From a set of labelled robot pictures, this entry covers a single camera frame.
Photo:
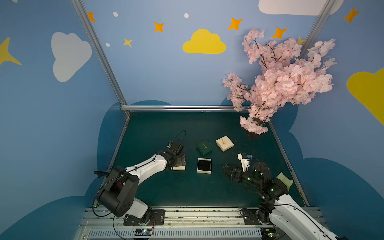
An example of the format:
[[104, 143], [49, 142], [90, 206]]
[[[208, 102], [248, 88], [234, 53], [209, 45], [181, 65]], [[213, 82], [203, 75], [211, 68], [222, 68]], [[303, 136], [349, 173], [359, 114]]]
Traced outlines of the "white lift-off lid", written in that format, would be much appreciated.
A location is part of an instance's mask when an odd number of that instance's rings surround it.
[[177, 157], [172, 171], [185, 171], [186, 170], [186, 156]]

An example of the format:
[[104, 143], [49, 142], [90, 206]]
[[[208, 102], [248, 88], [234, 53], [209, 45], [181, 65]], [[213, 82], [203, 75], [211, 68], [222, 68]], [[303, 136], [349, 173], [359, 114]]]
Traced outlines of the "white box base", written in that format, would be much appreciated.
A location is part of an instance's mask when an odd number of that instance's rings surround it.
[[197, 173], [211, 174], [212, 172], [212, 160], [198, 158]]

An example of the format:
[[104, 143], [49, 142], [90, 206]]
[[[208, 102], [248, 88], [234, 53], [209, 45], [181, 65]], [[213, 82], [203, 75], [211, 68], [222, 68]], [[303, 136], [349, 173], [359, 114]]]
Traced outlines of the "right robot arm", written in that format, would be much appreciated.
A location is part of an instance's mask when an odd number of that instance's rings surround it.
[[223, 167], [228, 178], [256, 187], [262, 198], [257, 220], [264, 225], [280, 228], [292, 240], [346, 240], [331, 232], [310, 216], [289, 195], [289, 187], [281, 178], [272, 178], [270, 168], [263, 162], [246, 167]]

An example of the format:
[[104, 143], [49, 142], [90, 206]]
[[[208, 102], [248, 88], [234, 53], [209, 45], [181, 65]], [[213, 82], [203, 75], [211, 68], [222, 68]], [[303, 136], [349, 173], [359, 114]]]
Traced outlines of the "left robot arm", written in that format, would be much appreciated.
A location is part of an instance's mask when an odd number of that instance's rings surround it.
[[151, 207], [136, 198], [138, 187], [151, 176], [165, 169], [172, 170], [178, 161], [184, 160], [185, 147], [170, 142], [164, 151], [158, 151], [149, 159], [131, 167], [117, 166], [107, 173], [105, 184], [94, 200], [101, 203], [115, 217], [127, 215], [140, 224], [150, 220]]

